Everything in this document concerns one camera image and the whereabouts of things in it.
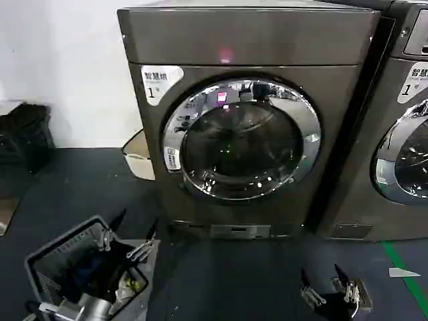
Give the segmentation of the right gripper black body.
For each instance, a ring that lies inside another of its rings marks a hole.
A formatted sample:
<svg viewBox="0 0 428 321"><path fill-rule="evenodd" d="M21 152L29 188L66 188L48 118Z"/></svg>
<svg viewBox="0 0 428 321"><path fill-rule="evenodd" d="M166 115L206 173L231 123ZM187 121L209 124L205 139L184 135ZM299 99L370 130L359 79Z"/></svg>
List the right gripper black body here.
<svg viewBox="0 0 428 321"><path fill-rule="evenodd" d="M315 313L331 321L352 320L352 315L356 310L356 304L353 302L345 302L343 293L327 293L322 294L322 297L326 302L321 303L319 306L315 305Z"/></svg>

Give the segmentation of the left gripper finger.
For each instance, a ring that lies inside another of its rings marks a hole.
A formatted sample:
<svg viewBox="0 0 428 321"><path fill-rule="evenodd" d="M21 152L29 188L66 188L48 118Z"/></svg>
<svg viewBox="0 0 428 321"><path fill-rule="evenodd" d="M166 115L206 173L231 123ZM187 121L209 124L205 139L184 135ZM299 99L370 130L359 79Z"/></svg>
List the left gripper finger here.
<svg viewBox="0 0 428 321"><path fill-rule="evenodd" d="M100 234L98 241L98 251L110 251L111 242L114 239L114 233L118 230L122 224L126 215L126 209L123 209L113 220L111 220L108 228L103 230Z"/></svg>
<svg viewBox="0 0 428 321"><path fill-rule="evenodd" d="M131 262L141 262L147 258L154 245L157 227L158 219L155 219L148 231L145 241L126 254L127 260Z"/></svg>

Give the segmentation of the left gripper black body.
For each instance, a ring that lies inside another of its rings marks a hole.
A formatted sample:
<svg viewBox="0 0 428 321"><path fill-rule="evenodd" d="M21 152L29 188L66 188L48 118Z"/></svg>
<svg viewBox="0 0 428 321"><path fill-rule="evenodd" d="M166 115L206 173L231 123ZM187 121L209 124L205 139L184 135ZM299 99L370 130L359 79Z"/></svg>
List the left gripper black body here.
<svg viewBox="0 0 428 321"><path fill-rule="evenodd" d="M119 279L130 263L126 254L131 248L112 245L110 251L90 251L75 265L75 285L83 293L115 302Z"/></svg>

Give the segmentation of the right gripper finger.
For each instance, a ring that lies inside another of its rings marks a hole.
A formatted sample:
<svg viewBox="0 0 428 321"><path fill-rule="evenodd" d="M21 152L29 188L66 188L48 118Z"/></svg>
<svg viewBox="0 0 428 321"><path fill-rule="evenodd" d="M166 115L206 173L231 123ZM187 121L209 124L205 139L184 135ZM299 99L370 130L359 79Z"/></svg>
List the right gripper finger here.
<svg viewBox="0 0 428 321"><path fill-rule="evenodd" d="M360 302L358 285L338 264L334 264L334 269L336 271L334 301L339 304L358 304Z"/></svg>
<svg viewBox="0 0 428 321"><path fill-rule="evenodd" d="M318 294L311 286L306 274L306 270L302 268L300 270L301 282L300 295L307 303L307 305L324 305L326 300Z"/></svg>

